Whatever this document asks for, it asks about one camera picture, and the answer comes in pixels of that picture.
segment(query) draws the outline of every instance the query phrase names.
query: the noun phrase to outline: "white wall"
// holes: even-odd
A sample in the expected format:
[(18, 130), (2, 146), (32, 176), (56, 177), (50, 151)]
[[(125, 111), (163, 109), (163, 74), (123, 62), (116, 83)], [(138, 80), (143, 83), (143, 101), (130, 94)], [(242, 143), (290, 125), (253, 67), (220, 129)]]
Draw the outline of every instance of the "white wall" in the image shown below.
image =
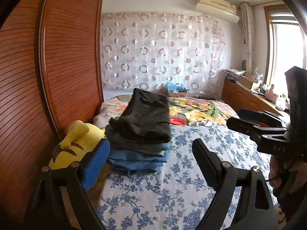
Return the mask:
[(267, 66), (267, 22), (263, 7), (253, 7), (254, 40), (253, 40), (253, 66), (258, 67), (258, 73), (264, 75)]
[[(170, 12), (199, 16), (201, 13), (195, 12), (197, 0), (103, 0), (102, 13), (124, 12), (124, 11), (144, 11), (144, 12)], [(220, 20), (218, 27), (223, 29), (225, 36), (226, 52), (224, 62), (227, 68), (240, 69), (241, 62), (246, 56), (244, 37), (238, 24), (232, 24)], [(222, 93), (224, 76), (220, 75), (218, 88), (215, 91), (216, 97)], [(103, 90), (104, 99), (110, 99), (124, 92), (130, 91), (109, 91)]]

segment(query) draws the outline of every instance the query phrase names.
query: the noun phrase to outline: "metal bolt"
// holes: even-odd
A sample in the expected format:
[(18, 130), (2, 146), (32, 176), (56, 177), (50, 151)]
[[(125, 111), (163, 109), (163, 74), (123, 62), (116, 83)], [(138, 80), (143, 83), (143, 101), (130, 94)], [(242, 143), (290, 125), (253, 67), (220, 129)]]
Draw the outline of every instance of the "metal bolt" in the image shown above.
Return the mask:
[(45, 166), (45, 167), (42, 167), (41, 169), (43, 172), (47, 172), (49, 170), (49, 167), (48, 166)]
[(260, 168), (259, 168), (258, 166), (254, 166), (254, 167), (253, 167), (253, 171), (255, 171), (255, 172), (260, 172)]
[(229, 162), (222, 162), (223, 167), (229, 168), (231, 164)]
[(74, 161), (70, 164), (71, 167), (76, 168), (80, 165), (80, 163), (78, 161)]

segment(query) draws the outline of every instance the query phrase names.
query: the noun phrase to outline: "window blind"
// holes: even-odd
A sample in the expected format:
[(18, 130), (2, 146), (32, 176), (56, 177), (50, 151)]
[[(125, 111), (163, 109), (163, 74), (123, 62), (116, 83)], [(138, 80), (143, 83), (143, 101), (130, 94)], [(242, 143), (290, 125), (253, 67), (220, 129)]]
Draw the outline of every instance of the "window blind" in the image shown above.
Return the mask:
[(270, 10), (270, 15), (272, 24), (300, 25), (289, 9)]

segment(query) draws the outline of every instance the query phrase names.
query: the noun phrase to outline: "stuffed animal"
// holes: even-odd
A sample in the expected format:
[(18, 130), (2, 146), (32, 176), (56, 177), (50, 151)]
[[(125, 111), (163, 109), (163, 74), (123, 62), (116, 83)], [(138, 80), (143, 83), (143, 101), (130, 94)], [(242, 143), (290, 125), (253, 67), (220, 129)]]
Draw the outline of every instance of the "stuffed animal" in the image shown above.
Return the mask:
[(104, 138), (104, 130), (80, 120), (74, 121), (67, 135), (52, 153), (49, 167), (52, 170), (68, 167), (73, 161), (81, 161), (87, 152), (92, 151)]

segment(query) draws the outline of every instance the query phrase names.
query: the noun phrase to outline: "cardboard box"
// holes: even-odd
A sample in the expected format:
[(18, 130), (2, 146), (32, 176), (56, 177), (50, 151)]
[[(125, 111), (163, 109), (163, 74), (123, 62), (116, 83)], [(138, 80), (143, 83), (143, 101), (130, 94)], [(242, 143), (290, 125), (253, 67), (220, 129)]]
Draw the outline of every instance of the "cardboard box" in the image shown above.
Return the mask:
[(185, 98), (188, 95), (188, 90), (186, 91), (174, 91), (174, 90), (170, 90), (168, 93), (168, 96), (171, 98)]
[(239, 82), (248, 89), (257, 90), (261, 84), (261, 81), (258, 83), (252, 82), (245, 78), (244, 76), (240, 76)]

